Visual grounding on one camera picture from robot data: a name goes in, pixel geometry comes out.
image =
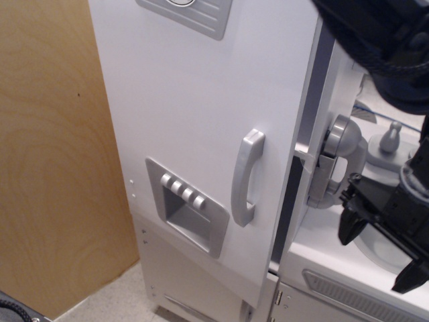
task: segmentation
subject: gray knob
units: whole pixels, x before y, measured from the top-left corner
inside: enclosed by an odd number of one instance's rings
[[[380,140],[380,149],[385,153],[394,153],[400,146],[400,132],[402,125],[399,122],[392,122],[390,129],[384,133]]]

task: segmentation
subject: black strap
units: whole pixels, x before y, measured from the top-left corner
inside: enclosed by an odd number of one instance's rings
[[[413,66],[398,66],[383,60],[380,53],[364,44],[356,34],[322,6],[315,3],[324,22],[347,54],[371,74],[389,78],[419,77],[429,74],[429,62]]]
[[[10,301],[0,300],[0,307],[4,309],[9,309],[15,313],[17,313],[24,322],[32,322],[32,318],[28,315],[28,313],[20,307],[18,304],[15,304]]]
[[[429,115],[424,118],[422,134],[420,136],[420,143],[423,142],[424,138],[429,138]]]

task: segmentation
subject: floor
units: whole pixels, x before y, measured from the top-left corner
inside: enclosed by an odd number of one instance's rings
[[[137,264],[116,281],[55,320],[55,322],[76,321],[185,322],[186,320],[149,301],[145,293],[141,265]]]
[[[360,103],[374,112],[400,119],[418,129],[421,128],[423,117],[402,113],[388,105],[379,97],[370,78],[366,78],[364,84],[361,94],[357,97]],[[376,119],[378,124],[386,127],[391,123],[390,120],[380,116]],[[418,135],[416,131],[406,127],[403,127],[402,131]],[[55,322],[75,321],[184,322],[185,320],[149,301],[145,294],[141,266],[137,264],[116,281],[55,320]]]

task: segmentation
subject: silver handle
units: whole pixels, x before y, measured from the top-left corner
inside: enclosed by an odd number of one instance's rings
[[[231,211],[236,224],[245,227],[252,221],[255,205],[247,202],[250,173],[256,160],[262,156],[265,134],[252,129],[241,141],[235,164],[233,188],[231,191]]]
[[[185,305],[182,302],[177,301],[176,299],[173,299],[172,297],[169,297],[168,295],[164,295],[166,299],[168,299],[171,303],[177,305],[181,309],[183,309],[185,312],[194,315],[196,318],[200,319],[204,322],[216,322],[215,320],[211,319],[207,315],[202,314],[201,312],[197,311],[196,309],[193,309],[192,307],[189,307],[188,305]]]

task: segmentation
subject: vent grille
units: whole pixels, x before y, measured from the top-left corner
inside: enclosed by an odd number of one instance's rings
[[[216,40],[225,34],[232,1],[196,0],[189,7],[176,7],[166,0],[136,0],[142,7]]]
[[[379,321],[425,322],[424,319],[309,270],[304,270],[302,275],[312,291]]]

